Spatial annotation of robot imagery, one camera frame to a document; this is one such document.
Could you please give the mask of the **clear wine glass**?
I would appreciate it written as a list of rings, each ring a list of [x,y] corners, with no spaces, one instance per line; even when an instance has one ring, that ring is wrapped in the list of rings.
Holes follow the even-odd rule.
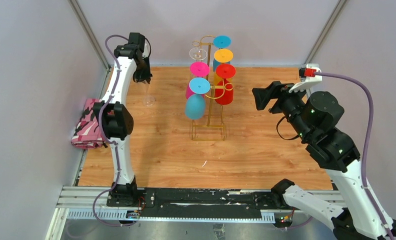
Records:
[[[207,59],[208,53],[205,49],[194,47],[189,50],[189,57],[195,61],[204,61]]]
[[[144,96],[143,96],[142,103],[146,107],[150,107],[150,106],[154,105],[154,103],[155,103],[155,98],[149,93],[149,86],[150,86],[150,84],[147,83],[147,81],[143,81],[142,87],[143,87],[143,91],[144,91]]]

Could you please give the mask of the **pink wine glass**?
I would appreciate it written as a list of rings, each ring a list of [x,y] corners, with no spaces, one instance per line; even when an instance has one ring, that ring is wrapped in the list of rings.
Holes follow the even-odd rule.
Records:
[[[206,79],[210,71],[209,66],[204,62],[197,61],[190,65],[189,70],[192,78],[186,88],[186,99],[193,94],[198,94],[203,97],[211,88],[209,81]]]

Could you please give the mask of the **light blue wine glass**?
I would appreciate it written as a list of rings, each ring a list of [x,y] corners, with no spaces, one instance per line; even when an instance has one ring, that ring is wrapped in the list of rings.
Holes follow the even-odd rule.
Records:
[[[191,79],[186,88],[186,105],[184,113],[191,120],[203,117],[206,108],[205,94],[210,91],[210,83],[202,77]]]

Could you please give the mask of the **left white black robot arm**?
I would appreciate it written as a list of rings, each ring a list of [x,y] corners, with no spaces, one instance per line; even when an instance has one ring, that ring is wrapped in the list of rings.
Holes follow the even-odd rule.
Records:
[[[125,103],[131,82],[148,84],[151,81],[149,58],[152,48],[141,33],[131,32],[126,39],[126,44],[109,51],[115,64],[113,74],[106,93],[93,105],[103,139],[111,149],[114,166],[113,183],[107,198],[109,207],[134,207],[142,201],[130,155],[134,119]]]

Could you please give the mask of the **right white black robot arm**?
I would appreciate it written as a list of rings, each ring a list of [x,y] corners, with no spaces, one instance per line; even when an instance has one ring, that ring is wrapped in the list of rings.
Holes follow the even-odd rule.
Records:
[[[343,107],[329,92],[316,91],[303,101],[304,93],[292,92],[291,88],[279,81],[254,88],[256,108],[261,111],[275,100],[269,112],[283,114],[309,155],[333,180],[345,206],[321,200],[288,179],[271,189],[272,204],[278,209],[290,206],[302,210],[327,226],[338,240],[395,238],[396,219],[388,216],[369,189],[354,141],[336,127]]]

